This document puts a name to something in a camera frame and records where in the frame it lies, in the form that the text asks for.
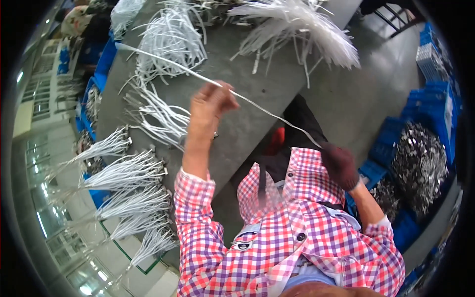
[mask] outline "hand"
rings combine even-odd
[[[355,161],[348,149],[339,148],[333,144],[324,142],[322,147],[322,162],[328,171],[328,176],[334,180],[343,190],[353,190],[360,180],[356,171]]]
[[[191,99],[190,124],[188,137],[211,144],[214,132],[217,130],[222,115],[239,107],[230,84],[217,81],[223,87],[206,83]]]

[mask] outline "shirt sleeve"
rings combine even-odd
[[[382,260],[372,289],[385,296],[395,296],[404,282],[406,269],[404,259],[394,244],[391,222],[385,215],[378,223],[369,224],[365,234],[372,239],[367,244]]]
[[[180,169],[175,179],[175,220],[180,239],[178,296],[201,296],[227,252],[223,226],[214,222],[215,183]]]

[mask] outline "gray table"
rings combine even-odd
[[[156,1],[148,0],[131,28],[147,23],[156,11]],[[205,49],[208,60],[196,70],[210,79],[221,79],[232,84],[239,94],[273,114],[280,115],[305,84],[304,69],[297,64],[295,51],[290,43],[273,55],[267,76],[265,76],[266,60],[261,60],[256,74],[251,74],[254,55],[239,56],[231,62],[229,59],[238,51],[239,43],[249,31],[249,28],[240,26],[207,28],[208,43]],[[138,47],[141,40],[138,35],[142,32],[142,28],[128,31],[123,43]],[[119,50],[111,67],[99,111],[96,131],[98,140],[107,137],[124,122],[130,123],[130,119],[124,114],[127,103],[123,100],[123,96],[131,88],[126,86],[118,95],[120,88],[133,75],[135,69],[135,57],[126,61],[130,53]],[[167,81],[169,86],[166,86],[160,78],[153,81],[159,96],[168,104],[186,109],[189,108],[190,97],[204,83],[186,75],[168,78]],[[275,118],[239,98],[238,102],[241,108],[230,112],[222,119],[218,128],[219,137],[214,140],[210,152],[209,172],[216,182],[215,194],[229,181],[276,121]],[[182,152],[168,149],[138,129],[131,130],[131,137],[133,140],[131,152],[146,149],[150,144],[156,146],[157,155],[168,163],[169,175],[164,179],[164,185],[172,190],[175,175],[181,167]]]

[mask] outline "black trousers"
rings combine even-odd
[[[323,135],[322,129],[318,124],[310,108],[308,108],[305,98],[300,94],[295,96],[292,102],[284,111],[284,119],[307,131],[316,142],[327,141]],[[231,177],[231,184],[238,190],[238,186],[245,176],[249,173],[252,165],[258,163],[261,166],[261,175],[267,171],[274,182],[285,179],[287,167],[289,165],[290,153],[292,147],[310,148],[319,150],[310,139],[302,132],[285,124],[285,141],[282,149],[274,156],[263,156],[253,152],[249,158],[244,161],[238,171]]]

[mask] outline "work glove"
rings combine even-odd
[[[348,149],[339,148],[328,142],[320,143],[320,146],[322,162],[328,176],[343,190],[347,192],[353,190],[360,180],[353,154]]]

